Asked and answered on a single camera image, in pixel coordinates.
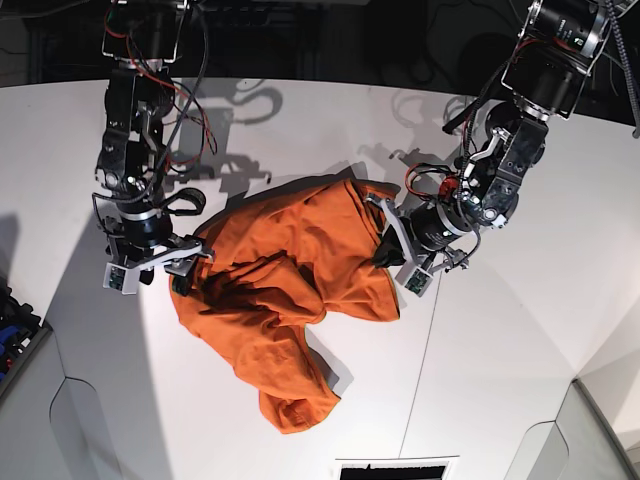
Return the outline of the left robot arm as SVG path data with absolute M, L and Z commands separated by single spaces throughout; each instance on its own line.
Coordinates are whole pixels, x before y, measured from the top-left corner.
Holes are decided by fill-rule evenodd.
M 447 134 L 462 131 L 461 154 L 453 166 L 421 162 L 410 167 L 405 187 L 420 203 L 408 211 L 368 196 L 388 223 L 372 258 L 375 267 L 399 267 L 397 281 L 416 295 L 426 291 L 437 272 L 467 268 L 469 253 L 452 243 L 509 222 L 526 173 L 544 153 L 548 120 L 574 112 L 608 40 L 617 46 L 632 114 L 639 114 L 639 85 L 620 28 L 633 5 L 531 3 L 511 57 L 442 128 Z

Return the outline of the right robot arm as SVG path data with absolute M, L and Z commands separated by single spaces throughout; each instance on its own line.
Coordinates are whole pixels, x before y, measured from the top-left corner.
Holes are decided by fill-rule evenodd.
M 202 34 L 209 33 L 198 1 L 113 1 L 104 17 L 102 53 L 117 66 L 105 92 L 106 125 L 95 168 L 104 191 L 93 194 L 92 202 L 116 209 L 115 217 L 95 218 L 111 257 L 103 285 L 123 295 L 150 284 L 161 267 L 171 277 L 172 291 L 185 296 L 197 262 L 213 254 L 202 239 L 177 235 L 172 223 L 175 217 L 200 215 L 204 193 L 164 190 L 169 172 L 185 174 L 200 161 L 194 157 L 178 167 L 170 157 L 196 104 L 196 87 L 183 87 L 169 74 L 189 17 L 196 18 Z

